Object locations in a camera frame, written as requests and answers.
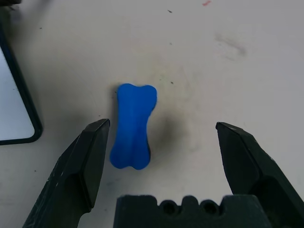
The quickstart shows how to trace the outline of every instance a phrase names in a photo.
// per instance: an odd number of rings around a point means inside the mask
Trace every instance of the white table surface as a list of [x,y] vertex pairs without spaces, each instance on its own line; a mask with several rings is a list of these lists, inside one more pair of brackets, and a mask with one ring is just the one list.
[[[10,41],[44,125],[31,144],[0,147],[0,227],[21,227],[58,157],[85,126],[111,119],[95,208],[79,228],[113,225],[116,198],[231,194],[217,121],[252,133],[304,197],[301,0],[31,0]],[[150,84],[149,166],[109,162],[115,88]]]

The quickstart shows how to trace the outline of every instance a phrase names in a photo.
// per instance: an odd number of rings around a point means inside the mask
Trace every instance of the black frame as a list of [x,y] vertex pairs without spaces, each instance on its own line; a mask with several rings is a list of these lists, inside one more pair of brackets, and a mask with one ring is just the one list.
[[24,139],[11,139],[11,140],[2,140],[0,141],[0,145],[7,145],[7,144],[19,144],[19,143],[31,143],[36,141],[42,134],[42,124],[39,119],[39,116],[37,114],[37,111],[35,109],[35,106],[33,104],[33,101],[30,97],[29,91],[26,87],[25,81],[22,77],[21,71],[18,67],[17,61],[13,55],[13,52],[11,51],[11,48],[9,47],[9,44],[5,38],[5,34],[2,28],[2,25],[0,24],[0,47],[2,49],[2,52],[4,54],[4,57],[8,63],[9,69],[11,71],[11,74],[14,78],[14,81],[16,83],[16,86],[19,90],[20,96],[22,98],[22,101],[25,105],[25,108],[28,112],[29,118],[33,124],[34,127],[34,134],[33,136],[29,138]]

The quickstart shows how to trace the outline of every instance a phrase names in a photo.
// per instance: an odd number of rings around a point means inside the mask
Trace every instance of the blue bone-shaped object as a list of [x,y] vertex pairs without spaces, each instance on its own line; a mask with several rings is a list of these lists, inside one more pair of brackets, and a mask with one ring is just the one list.
[[141,170],[150,162],[147,123],[156,105],[156,89],[150,85],[122,84],[117,101],[118,127],[110,161],[119,169],[132,166]]

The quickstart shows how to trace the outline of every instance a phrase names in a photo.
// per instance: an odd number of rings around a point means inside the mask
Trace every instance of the dark stain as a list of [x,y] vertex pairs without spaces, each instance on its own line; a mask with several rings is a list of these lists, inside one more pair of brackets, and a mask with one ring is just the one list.
[[226,44],[227,46],[230,46],[232,48],[235,48],[238,52],[238,54],[242,57],[246,56],[247,51],[246,49],[239,45],[235,40],[223,37],[221,34],[215,34],[215,40],[217,42],[220,42],[222,44]]

